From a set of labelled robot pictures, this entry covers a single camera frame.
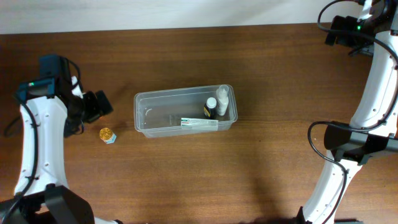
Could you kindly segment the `gold lid small jar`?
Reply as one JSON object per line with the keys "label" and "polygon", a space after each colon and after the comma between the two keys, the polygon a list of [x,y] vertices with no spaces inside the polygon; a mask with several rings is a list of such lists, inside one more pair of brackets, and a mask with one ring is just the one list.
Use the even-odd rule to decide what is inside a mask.
{"label": "gold lid small jar", "polygon": [[99,131],[99,137],[102,141],[104,141],[106,144],[112,144],[115,142],[117,136],[115,133],[109,129],[109,128],[102,128]]}

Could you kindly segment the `white Panadol box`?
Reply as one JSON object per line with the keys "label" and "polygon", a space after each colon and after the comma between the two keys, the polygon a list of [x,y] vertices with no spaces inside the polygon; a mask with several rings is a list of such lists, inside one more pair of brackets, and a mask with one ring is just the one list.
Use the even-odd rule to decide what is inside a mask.
{"label": "white Panadol box", "polygon": [[214,119],[197,119],[197,118],[181,118],[181,126],[189,126],[192,129],[202,131],[217,131],[218,120]]}

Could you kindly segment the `dark bottle white cap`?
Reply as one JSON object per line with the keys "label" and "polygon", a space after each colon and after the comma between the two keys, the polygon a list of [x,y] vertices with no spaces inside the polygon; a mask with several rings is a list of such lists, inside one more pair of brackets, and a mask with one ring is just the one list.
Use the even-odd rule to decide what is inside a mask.
{"label": "dark bottle white cap", "polygon": [[214,97],[209,97],[204,104],[204,115],[207,119],[215,119],[217,100]]}

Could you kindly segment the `white translucent squeeze bottle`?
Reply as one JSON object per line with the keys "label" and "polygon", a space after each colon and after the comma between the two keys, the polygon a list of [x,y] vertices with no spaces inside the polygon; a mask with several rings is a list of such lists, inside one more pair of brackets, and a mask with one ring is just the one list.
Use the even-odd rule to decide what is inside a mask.
{"label": "white translucent squeeze bottle", "polygon": [[221,85],[216,90],[216,99],[217,99],[217,113],[219,116],[224,116],[229,104],[229,87],[228,85]]}

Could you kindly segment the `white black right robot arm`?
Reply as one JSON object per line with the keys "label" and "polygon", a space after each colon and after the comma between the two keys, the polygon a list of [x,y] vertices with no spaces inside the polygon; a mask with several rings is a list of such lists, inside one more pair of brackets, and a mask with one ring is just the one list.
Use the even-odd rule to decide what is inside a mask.
{"label": "white black right robot arm", "polygon": [[359,106],[348,124],[319,121],[325,125],[325,160],[315,190],[300,207],[295,223],[334,223],[335,213],[349,183],[372,157],[397,153],[397,1],[358,1],[359,17],[335,16],[327,45],[351,48],[350,55],[373,58]]}

